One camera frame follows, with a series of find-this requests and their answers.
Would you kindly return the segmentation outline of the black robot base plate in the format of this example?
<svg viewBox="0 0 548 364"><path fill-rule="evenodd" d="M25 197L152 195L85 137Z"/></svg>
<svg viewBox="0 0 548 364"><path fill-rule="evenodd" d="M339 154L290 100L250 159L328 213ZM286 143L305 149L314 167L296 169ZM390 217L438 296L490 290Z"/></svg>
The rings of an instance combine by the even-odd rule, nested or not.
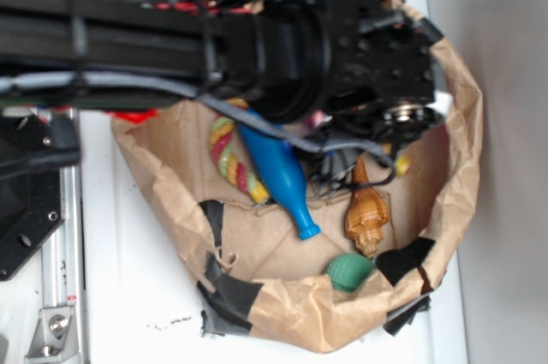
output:
<svg viewBox="0 0 548 364"><path fill-rule="evenodd" d="M1 118L1 280L12 279L63 221L62 170L80 162L73 121Z"/></svg>

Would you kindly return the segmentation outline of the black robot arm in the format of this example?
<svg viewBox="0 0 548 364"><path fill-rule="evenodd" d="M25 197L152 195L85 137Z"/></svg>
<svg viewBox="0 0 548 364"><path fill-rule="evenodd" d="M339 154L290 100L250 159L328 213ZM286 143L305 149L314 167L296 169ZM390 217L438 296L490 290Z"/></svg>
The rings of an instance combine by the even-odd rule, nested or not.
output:
<svg viewBox="0 0 548 364"><path fill-rule="evenodd" d="M240 97L412 142L451 104L435 31L382 0L1 0L1 104L144 111Z"/></svg>

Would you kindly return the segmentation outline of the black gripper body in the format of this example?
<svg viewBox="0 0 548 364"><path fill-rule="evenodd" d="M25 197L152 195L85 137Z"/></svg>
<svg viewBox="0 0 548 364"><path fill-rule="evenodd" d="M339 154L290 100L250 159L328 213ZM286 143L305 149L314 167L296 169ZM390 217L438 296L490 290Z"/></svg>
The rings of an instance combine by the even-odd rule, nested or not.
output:
<svg viewBox="0 0 548 364"><path fill-rule="evenodd" d="M406 146L444 121L432 36L380 0L295 0L295 119Z"/></svg>

